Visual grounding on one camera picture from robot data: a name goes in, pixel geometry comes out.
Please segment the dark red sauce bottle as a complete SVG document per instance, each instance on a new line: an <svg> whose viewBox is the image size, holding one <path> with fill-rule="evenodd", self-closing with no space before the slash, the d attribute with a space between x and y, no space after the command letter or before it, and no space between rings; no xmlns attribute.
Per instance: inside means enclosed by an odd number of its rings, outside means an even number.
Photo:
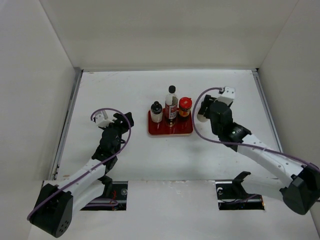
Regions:
<svg viewBox="0 0 320 240"><path fill-rule="evenodd" d="M165 97L164 116L168 126L173 126L177 118L178 97L176 95L176 87L170 85L168 87L168 94Z"/></svg>

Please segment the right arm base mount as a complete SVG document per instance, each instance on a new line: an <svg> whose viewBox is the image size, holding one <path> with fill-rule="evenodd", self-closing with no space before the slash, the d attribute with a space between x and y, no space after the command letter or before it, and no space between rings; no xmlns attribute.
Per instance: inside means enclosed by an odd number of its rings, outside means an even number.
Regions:
<svg viewBox="0 0 320 240"><path fill-rule="evenodd" d="M243 171L234 179L215 181L218 208L220 211L265 210L261 195L247 193L242 182L251 173Z"/></svg>

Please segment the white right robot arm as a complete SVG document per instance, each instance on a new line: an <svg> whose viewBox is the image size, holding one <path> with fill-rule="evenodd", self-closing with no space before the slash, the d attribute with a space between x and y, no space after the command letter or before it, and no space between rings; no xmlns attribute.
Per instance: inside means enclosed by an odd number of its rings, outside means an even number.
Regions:
<svg viewBox="0 0 320 240"><path fill-rule="evenodd" d="M251 195L264 195L282 201L289 209L305 215L320 199L320 169L302 159L270 149L244 126L234 122L231 105L233 98L205 95L196 104L193 116L199 121L209 121L211 132L217 136L215 143L222 144L241 154L276 178L248 178L249 171L242 171L232 180L233 194L244 200Z"/></svg>

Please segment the red lid white jar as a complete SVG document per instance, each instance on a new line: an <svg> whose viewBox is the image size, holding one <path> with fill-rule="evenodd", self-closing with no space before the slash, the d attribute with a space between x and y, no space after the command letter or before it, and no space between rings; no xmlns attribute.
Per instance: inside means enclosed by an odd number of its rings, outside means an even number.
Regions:
<svg viewBox="0 0 320 240"><path fill-rule="evenodd" d="M179 100L179 109L178 109L178 115L180 118L187 118L190 114L191 108L192 108L192 99L190 97L182 97Z"/></svg>

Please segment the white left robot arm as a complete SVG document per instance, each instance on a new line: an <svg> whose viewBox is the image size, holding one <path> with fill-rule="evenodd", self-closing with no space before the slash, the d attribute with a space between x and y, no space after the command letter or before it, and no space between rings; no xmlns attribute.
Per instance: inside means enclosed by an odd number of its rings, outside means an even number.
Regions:
<svg viewBox="0 0 320 240"><path fill-rule="evenodd" d="M62 236L72 221L75 211L87 206L92 200L108 199L112 195L112 180L107 173L114 167L117 155L127 146L134 126L131 112L116 110L109 119L107 108L94 111L90 120L103 130L98 147L88 162L75 174L56 185L44 185L27 220L55 238Z"/></svg>

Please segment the grey lid spice jar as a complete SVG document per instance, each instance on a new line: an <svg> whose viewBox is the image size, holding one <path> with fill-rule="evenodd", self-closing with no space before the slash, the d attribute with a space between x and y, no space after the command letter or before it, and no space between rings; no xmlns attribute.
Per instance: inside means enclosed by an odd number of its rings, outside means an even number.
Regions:
<svg viewBox="0 0 320 240"><path fill-rule="evenodd" d="M199 110L197 112L196 118L199 122L201 123L205 123L207 122L209 119L206 117L206 111L205 110Z"/></svg>

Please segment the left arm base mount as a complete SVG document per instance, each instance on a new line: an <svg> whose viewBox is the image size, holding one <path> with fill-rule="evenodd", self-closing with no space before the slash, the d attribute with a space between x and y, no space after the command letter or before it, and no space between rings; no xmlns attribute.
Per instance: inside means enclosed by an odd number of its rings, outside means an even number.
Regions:
<svg viewBox="0 0 320 240"><path fill-rule="evenodd" d="M108 176L98 179L103 185L102 195L83 207L82 211L126 211L128 181L113 181Z"/></svg>

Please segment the black cap clear bottle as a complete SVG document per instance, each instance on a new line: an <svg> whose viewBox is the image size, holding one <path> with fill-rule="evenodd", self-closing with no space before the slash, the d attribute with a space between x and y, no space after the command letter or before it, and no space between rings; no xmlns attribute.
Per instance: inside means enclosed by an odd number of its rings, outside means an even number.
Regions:
<svg viewBox="0 0 320 240"><path fill-rule="evenodd" d="M154 123L160 123L163 119L163 107L158 102L155 101L150 107L150 117Z"/></svg>

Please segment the red lacquer tray gold rim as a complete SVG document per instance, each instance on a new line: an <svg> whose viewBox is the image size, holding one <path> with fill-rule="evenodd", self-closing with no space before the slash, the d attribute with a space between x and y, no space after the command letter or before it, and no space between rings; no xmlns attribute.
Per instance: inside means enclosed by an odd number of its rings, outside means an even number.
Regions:
<svg viewBox="0 0 320 240"><path fill-rule="evenodd" d="M178 116L175 118L174 124L169 125L165 115L162 115L160 122L154 122L151 117L151 111L147 114L147 132L151 136L160 137L182 137L190 135L193 132L193 124L191 114L186 120L181 120Z"/></svg>

